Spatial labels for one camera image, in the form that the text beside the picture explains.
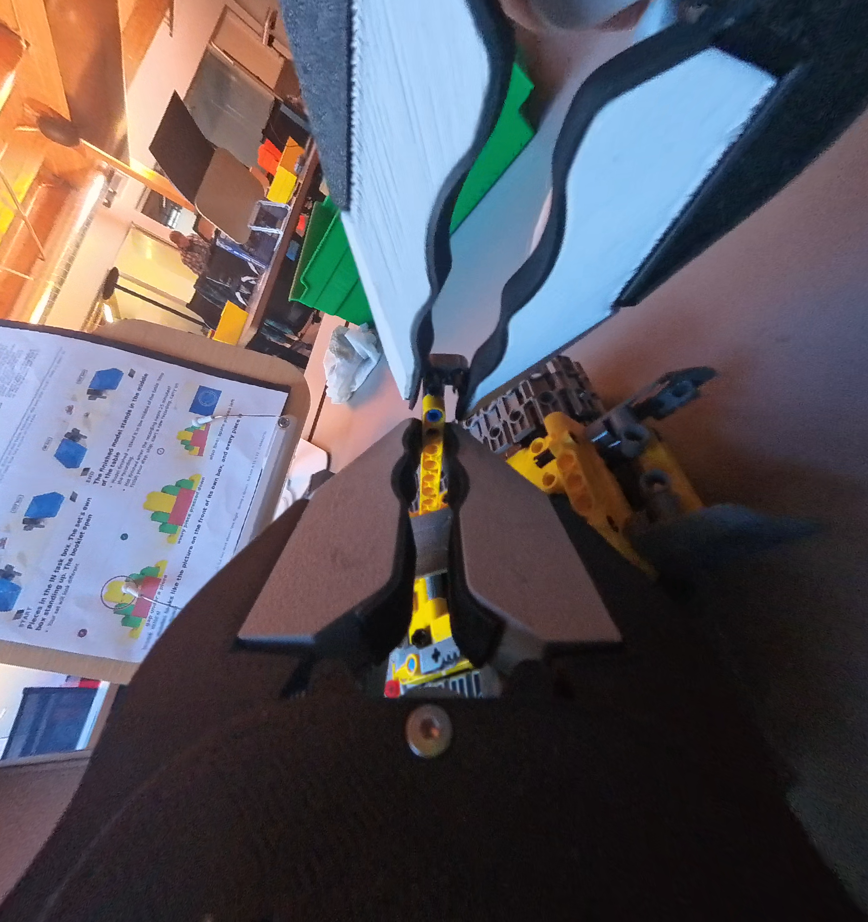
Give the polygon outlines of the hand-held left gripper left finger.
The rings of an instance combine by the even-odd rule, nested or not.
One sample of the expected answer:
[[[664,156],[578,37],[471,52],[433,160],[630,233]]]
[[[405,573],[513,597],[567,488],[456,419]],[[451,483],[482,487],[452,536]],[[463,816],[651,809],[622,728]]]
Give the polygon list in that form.
[[[382,662],[412,615],[415,423],[404,420],[320,486],[239,631],[258,650]]]

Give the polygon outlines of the grey connector two black pins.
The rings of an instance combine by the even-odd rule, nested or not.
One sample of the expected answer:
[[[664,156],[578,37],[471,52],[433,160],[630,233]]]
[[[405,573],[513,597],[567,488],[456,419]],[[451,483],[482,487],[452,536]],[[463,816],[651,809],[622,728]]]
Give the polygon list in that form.
[[[463,355],[430,354],[422,375],[424,395],[443,398],[445,391],[451,388],[461,396],[468,384],[469,368],[469,363]]]

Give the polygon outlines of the white crumpled tissue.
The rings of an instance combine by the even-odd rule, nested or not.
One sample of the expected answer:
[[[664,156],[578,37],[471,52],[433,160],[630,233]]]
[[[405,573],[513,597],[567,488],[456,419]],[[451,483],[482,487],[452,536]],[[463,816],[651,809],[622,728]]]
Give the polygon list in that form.
[[[327,398],[334,405],[348,402],[382,358],[380,340],[370,324],[336,327],[323,358]]]

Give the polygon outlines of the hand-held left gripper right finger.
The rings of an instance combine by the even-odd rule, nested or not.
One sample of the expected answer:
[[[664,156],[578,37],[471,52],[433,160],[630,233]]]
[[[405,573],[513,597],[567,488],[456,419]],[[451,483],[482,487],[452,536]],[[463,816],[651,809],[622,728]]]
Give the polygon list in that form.
[[[493,667],[623,641],[548,496],[458,424],[452,634],[471,663]]]

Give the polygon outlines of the yellow toy tracked robot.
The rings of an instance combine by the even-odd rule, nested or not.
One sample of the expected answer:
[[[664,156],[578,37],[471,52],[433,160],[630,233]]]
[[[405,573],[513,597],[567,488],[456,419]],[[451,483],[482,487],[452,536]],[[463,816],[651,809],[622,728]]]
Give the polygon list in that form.
[[[717,376],[706,365],[666,372],[612,409],[604,407],[582,366],[566,356],[539,365],[504,394],[474,411],[463,429],[549,497],[560,497],[624,559],[676,588],[698,572],[812,536],[815,523],[737,503],[706,505],[655,425],[698,399]],[[446,562],[448,508],[416,515],[418,550],[413,613],[391,651],[383,693],[497,694],[492,668],[477,667],[452,634]]]

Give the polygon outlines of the brown flat panel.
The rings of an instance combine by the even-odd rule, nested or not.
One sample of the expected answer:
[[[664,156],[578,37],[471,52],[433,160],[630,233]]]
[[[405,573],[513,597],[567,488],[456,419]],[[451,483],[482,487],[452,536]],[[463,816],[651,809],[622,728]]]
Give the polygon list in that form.
[[[198,214],[220,233],[247,244],[257,206],[266,199],[264,177],[245,167],[231,152],[215,147],[193,198]]]

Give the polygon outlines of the green plastic bin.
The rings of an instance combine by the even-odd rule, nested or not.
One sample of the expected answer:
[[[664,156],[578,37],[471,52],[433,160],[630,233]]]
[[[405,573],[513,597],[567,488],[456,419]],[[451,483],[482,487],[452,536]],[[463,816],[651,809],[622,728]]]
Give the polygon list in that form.
[[[451,219],[451,233],[479,205],[532,140],[534,131],[523,106],[532,94],[532,80],[514,63],[509,88],[496,126],[470,170]],[[314,204],[289,296],[324,315],[342,317],[356,326],[372,323],[372,315],[349,248],[340,211],[330,197]]]

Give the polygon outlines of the dark computer monitor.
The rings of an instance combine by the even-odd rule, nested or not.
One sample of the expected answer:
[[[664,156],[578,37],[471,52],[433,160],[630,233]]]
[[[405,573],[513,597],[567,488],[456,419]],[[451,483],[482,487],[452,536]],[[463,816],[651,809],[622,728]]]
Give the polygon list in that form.
[[[88,749],[109,685],[26,687],[2,761]]]

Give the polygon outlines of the black flat panel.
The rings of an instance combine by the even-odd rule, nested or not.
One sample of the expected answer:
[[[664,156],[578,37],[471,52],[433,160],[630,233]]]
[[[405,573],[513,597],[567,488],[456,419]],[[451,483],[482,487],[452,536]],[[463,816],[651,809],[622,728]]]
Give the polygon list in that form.
[[[196,208],[196,198],[215,152],[215,147],[177,92],[172,92],[162,121],[149,144],[158,167],[184,198]]]

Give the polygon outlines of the grey desk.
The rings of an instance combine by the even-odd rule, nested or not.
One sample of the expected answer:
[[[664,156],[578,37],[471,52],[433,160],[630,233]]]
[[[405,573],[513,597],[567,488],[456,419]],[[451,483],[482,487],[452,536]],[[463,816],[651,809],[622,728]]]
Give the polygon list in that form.
[[[693,602],[868,915],[868,108],[571,353],[612,401],[673,368],[715,368],[663,425],[697,491],[818,524],[707,577]]]

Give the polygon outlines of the person's right hand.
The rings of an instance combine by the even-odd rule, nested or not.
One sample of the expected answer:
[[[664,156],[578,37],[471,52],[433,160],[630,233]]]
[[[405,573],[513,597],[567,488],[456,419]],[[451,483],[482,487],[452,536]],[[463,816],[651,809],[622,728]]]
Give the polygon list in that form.
[[[649,1],[500,1],[503,13],[533,34],[564,30],[624,30],[635,26]]]

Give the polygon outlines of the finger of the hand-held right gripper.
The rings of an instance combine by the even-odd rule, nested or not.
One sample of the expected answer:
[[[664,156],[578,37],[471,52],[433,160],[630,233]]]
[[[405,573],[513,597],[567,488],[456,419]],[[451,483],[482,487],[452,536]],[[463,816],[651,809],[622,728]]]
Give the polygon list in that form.
[[[501,293],[464,411],[607,320],[774,90],[717,47],[733,21],[678,22],[593,70],[551,162],[543,233]]]
[[[515,56],[498,2],[350,3],[346,235],[382,350],[415,401],[451,219],[494,130]]]

